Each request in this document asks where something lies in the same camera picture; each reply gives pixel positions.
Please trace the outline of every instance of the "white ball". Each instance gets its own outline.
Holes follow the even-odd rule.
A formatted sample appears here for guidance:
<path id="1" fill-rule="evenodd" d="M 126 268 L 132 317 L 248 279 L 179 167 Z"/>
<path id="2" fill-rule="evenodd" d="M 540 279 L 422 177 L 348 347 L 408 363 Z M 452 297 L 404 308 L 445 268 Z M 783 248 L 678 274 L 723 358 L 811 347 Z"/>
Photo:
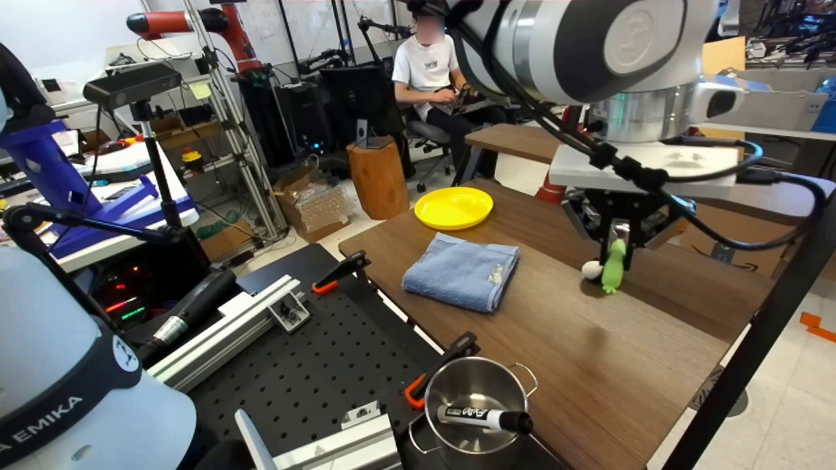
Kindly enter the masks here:
<path id="1" fill-rule="evenodd" d="M 590 281 L 600 276 L 603 271 L 604 266 L 602 266 L 597 259 L 587 261 L 580 269 L 580 272 L 584 275 L 584 277 Z"/>

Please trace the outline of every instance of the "yellow plate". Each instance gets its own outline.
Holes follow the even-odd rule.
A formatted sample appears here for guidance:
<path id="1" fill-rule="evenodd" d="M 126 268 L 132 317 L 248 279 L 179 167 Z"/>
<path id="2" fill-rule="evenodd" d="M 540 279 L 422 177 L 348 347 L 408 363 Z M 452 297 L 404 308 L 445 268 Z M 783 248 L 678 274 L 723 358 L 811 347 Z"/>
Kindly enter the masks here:
<path id="1" fill-rule="evenodd" d="M 425 194 L 415 204 L 415 214 L 435 230 L 462 230 L 485 220 L 493 199 L 472 187 L 446 187 Z"/>

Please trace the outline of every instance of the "person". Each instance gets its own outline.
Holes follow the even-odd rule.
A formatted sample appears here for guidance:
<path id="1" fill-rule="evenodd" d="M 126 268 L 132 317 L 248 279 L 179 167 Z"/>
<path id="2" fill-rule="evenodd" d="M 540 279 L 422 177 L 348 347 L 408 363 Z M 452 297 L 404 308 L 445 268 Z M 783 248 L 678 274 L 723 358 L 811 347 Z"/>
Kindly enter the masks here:
<path id="1" fill-rule="evenodd" d="M 499 106 L 488 106 L 464 115 L 448 115 L 432 103 L 452 103 L 456 90 L 466 85 L 459 69 L 453 38 L 444 34 L 444 18 L 413 13 L 415 34 L 395 54 L 395 100 L 399 105 L 414 105 L 415 111 L 429 125 L 450 134 L 450 150 L 456 169 L 464 159 L 465 135 L 482 124 L 506 122 Z M 497 153 L 485 151 L 477 168 L 478 176 L 495 179 Z"/>

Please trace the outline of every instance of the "pot handle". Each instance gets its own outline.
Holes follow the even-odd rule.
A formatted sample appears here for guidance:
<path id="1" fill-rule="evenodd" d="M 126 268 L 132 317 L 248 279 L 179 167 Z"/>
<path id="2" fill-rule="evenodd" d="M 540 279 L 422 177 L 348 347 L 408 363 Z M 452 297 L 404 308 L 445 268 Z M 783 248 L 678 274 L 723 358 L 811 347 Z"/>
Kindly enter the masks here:
<path id="1" fill-rule="evenodd" d="M 421 448 L 421 446 L 419 446 L 419 445 L 418 445 L 418 442 L 415 442 L 415 437 L 414 437 L 414 436 L 412 436 L 412 425 L 413 425 L 415 422 L 417 422 L 417 421 L 419 421 L 419 420 L 413 420 L 413 421 L 410 423 L 410 425 L 409 425 L 409 428 L 410 428 L 410 441 L 412 441 L 412 446 L 416 449 L 416 451 L 418 451 L 418 452 L 420 452 L 420 453 L 422 453 L 422 454 L 426 455 L 426 454 L 428 454 L 428 453 L 433 453 L 433 452 L 437 451 L 438 449 L 440 449 L 440 448 L 441 448 L 441 446 L 438 446 L 438 447 L 433 447 L 432 449 L 430 449 L 430 450 L 428 450 L 428 451 L 425 451 L 424 449 L 422 449 L 422 448 Z"/>
<path id="2" fill-rule="evenodd" d="M 531 378 L 534 380 L 534 388 L 532 388 L 531 390 L 527 391 L 527 392 L 526 392 L 526 394 L 525 394 L 526 398 L 529 398 L 529 397 L 531 396 L 531 394 L 533 394 L 535 391 L 537 391 L 537 389 L 540 387 L 540 381 L 538 381 L 538 380 L 537 380 L 537 376 L 536 376 L 536 375 L 534 375 L 534 373 L 533 373 L 533 372 L 531 372 L 531 369 L 529 369 L 529 368 L 528 368 L 528 367 L 526 367 L 525 365 L 522 365 L 522 364 L 520 364 L 519 362 L 517 362 L 517 363 L 514 363 L 514 365 L 511 365 L 510 367 L 508 367 L 508 369 L 509 369 L 509 370 L 511 370 L 511 369 L 513 369 L 514 367 L 522 367 L 522 368 L 523 368 L 526 372 L 528 372 L 528 374 L 529 374 L 529 375 L 531 376 Z"/>

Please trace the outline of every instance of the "yellow object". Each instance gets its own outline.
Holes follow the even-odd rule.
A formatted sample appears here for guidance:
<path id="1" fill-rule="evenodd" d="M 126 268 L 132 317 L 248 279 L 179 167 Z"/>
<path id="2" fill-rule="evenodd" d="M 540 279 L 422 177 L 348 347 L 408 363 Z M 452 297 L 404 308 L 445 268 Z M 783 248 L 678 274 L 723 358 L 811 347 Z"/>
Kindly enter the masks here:
<path id="1" fill-rule="evenodd" d="M 191 90 L 191 94 L 195 95 L 195 98 L 199 100 L 205 100 L 212 94 L 212 90 L 208 84 L 189 84 L 189 89 Z"/>
<path id="2" fill-rule="evenodd" d="M 425 194 L 415 204 L 415 215 L 435 230 L 462 230 L 487 218 L 493 199 L 472 187 L 446 187 Z"/>
<path id="3" fill-rule="evenodd" d="M 188 163 L 190 161 L 195 161 L 200 157 L 201 157 L 200 153 L 190 149 L 189 147 L 186 147 L 185 149 L 183 149 L 183 161 L 185 163 Z"/>

